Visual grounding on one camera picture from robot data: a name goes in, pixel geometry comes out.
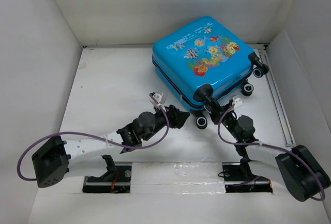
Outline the blue kids suitcase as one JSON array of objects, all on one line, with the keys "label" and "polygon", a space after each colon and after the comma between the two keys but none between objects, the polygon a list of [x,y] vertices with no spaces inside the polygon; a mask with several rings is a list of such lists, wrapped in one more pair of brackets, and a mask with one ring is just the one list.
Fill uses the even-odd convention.
[{"label": "blue kids suitcase", "polygon": [[156,41],[152,62],[161,80],[195,116],[199,129],[207,127],[206,104],[238,88],[250,96],[254,87],[248,78],[269,72],[250,46],[210,16]]}]

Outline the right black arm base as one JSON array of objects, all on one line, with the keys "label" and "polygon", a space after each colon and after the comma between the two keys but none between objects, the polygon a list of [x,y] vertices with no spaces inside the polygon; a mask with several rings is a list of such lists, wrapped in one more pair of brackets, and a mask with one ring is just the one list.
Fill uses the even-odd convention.
[{"label": "right black arm base", "polygon": [[273,193],[271,181],[252,174],[248,162],[223,162],[218,177],[224,180],[226,193]]}]

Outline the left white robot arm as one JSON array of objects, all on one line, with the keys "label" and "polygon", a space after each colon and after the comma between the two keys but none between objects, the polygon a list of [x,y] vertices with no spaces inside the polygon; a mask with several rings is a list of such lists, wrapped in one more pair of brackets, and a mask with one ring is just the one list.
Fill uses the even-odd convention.
[{"label": "left white robot arm", "polygon": [[62,179],[75,176],[93,176],[103,181],[113,181],[117,168],[111,150],[121,147],[121,154],[142,150],[161,129],[180,129],[190,114],[174,105],[165,112],[143,112],[131,123],[104,137],[87,140],[64,141],[61,135],[49,138],[33,155],[32,162],[39,188],[51,187]]}]

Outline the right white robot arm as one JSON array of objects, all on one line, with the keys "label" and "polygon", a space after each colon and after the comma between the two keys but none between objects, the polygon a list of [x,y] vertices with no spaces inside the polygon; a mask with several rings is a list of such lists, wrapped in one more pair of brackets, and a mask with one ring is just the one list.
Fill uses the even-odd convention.
[{"label": "right white robot arm", "polygon": [[311,152],[303,145],[286,149],[258,140],[252,118],[236,117],[236,103],[221,106],[218,102],[205,105],[221,141],[233,145],[241,156],[238,186],[264,177],[282,184],[299,202],[308,199],[324,201],[330,178]]}]

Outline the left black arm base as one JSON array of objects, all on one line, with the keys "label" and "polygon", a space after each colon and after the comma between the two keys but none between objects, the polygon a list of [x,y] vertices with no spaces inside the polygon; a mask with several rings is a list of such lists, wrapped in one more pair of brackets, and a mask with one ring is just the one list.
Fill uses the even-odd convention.
[{"label": "left black arm base", "polygon": [[86,176],[83,193],[130,193],[132,163],[114,162],[111,155],[103,155],[103,172],[100,176]]}]

